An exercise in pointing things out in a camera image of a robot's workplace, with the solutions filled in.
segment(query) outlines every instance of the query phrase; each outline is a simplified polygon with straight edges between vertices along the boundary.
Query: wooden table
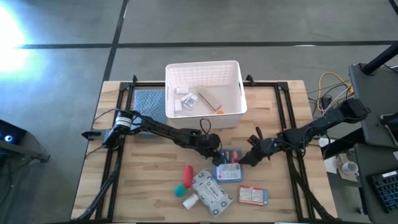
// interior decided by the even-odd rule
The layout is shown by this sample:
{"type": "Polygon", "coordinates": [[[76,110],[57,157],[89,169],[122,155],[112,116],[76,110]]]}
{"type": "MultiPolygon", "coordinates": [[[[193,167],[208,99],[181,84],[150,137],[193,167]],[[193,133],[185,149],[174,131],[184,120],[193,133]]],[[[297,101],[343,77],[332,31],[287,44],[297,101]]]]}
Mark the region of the wooden table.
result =
{"type": "MultiPolygon", "coordinates": [[[[304,82],[288,81],[294,115],[298,127],[312,120],[304,82]]],[[[104,82],[96,116],[116,106],[120,82],[104,82]]],[[[280,130],[280,121],[274,89],[270,87],[245,87],[248,111],[239,126],[233,129],[213,129],[220,135],[224,148],[240,147],[249,151],[247,143],[250,135],[259,126],[264,138],[273,137],[280,130]]],[[[287,108],[284,102],[287,124],[287,108]]],[[[114,113],[98,119],[94,128],[110,128],[114,113]]],[[[89,143],[87,152],[96,149],[100,141],[89,143]]],[[[85,161],[81,173],[72,218],[83,213],[98,193],[101,184],[106,151],[97,151],[85,161]]],[[[308,181],[312,192],[330,214],[336,216],[335,203],[331,194],[328,177],[319,147],[309,146],[304,157],[308,181]]],[[[205,160],[193,149],[182,149],[172,141],[159,137],[144,139],[128,136],[124,147],[123,163],[119,178],[114,222],[274,222],[297,221],[294,210],[292,187],[286,155],[274,154],[271,161],[264,159],[256,167],[244,166],[244,181],[224,183],[222,187],[234,197],[233,204],[218,218],[213,218],[208,209],[198,202],[191,210],[182,205],[184,199],[174,195],[174,188],[182,183],[185,164],[190,164],[194,172],[202,169],[213,170],[211,159],[205,160]],[[248,185],[268,189],[269,204],[258,207],[238,203],[238,185],[248,185]]],[[[300,193],[304,214],[307,214],[302,192],[300,193]]],[[[105,200],[103,216],[108,210],[105,200]]]]}

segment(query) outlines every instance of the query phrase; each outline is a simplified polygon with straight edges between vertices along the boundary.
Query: blue cloth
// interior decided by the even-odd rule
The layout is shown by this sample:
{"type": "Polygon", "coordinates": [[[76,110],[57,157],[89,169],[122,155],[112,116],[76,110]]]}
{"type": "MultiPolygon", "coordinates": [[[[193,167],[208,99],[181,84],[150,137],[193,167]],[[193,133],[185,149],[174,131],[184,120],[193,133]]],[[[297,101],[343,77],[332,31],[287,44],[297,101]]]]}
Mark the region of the blue cloth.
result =
{"type": "MultiPolygon", "coordinates": [[[[164,90],[135,90],[134,91],[134,110],[144,116],[150,116],[155,121],[166,123],[165,91],[164,90]]],[[[137,118],[134,124],[141,123],[137,118]]],[[[131,129],[137,128],[137,125],[131,125],[131,129]]],[[[141,132],[138,135],[144,138],[156,138],[156,134],[141,132]]]]}

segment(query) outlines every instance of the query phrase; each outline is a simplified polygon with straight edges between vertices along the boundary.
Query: white box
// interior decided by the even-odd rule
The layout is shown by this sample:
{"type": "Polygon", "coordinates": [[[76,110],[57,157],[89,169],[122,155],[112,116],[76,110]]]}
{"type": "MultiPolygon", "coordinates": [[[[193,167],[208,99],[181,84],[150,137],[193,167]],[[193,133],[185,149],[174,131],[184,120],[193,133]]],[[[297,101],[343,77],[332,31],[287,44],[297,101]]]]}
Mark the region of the white box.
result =
{"type": "Polygon", "coordinates": [[[176,63],[166,66],[166,116],[176,128],[200,129],[199,122],[207,118],[212,128],[233,128],[248,110],[237,61],[176,63]],[[177,87],[188,86],[194,95],[201,86],[214,94],[222,104],[224,114],[216,114],[200,97],[191,111],[183,109],[174,113],[177,87]]]}

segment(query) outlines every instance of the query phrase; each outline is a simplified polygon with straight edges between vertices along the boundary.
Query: red toy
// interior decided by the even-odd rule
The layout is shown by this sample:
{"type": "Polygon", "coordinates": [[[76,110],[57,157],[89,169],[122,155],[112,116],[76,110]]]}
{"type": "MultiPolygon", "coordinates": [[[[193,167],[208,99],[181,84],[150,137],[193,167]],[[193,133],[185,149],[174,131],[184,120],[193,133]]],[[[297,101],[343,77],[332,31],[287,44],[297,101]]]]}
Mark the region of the red toy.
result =
{"type": "Polygon", "coordinates": [[[193,181],[193,167],[191,165],[185,165],[182,185],[186,189],[188,189],[192,186],[192,181],[193,181]]]}

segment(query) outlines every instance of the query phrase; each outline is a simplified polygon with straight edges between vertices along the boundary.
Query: concrete floor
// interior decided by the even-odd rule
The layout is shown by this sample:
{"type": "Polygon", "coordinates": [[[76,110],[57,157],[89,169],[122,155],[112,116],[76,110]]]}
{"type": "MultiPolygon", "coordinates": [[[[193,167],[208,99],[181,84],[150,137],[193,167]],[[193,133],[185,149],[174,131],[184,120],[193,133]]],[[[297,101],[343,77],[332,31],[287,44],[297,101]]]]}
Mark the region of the concrete floor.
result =
{"type": "MultiPolygon", "coordinates": [[[[10,223],[70,218],[110,49],[10,49],[19,44],[110,44],[123,0],[0,2],[0,119],[29,130],[51,160],[32,167],[10,223]]],[[[130,0],[120,43],[396,40],[398,16],[387,0],[130,0]]],[[[237,60],[244,76],[304,80],[368,62],[386,45],[118,49],[110,80],[163,80],[169,63],[237,60]]],[[[393,59],[391,65],[398,64],[393,59]]],[[[326,77],[323,85],[338,83],[326,77]]],[[[344,88],[332,92],[336,96],[344,88]]],[[[316,93],[309,97],[317,98],[316,93]]],[[[341,137],[357,126],[341,125],[341,137]]],[[[358,190],[331,182],[338,215],[362,222],[358,190]]]]}

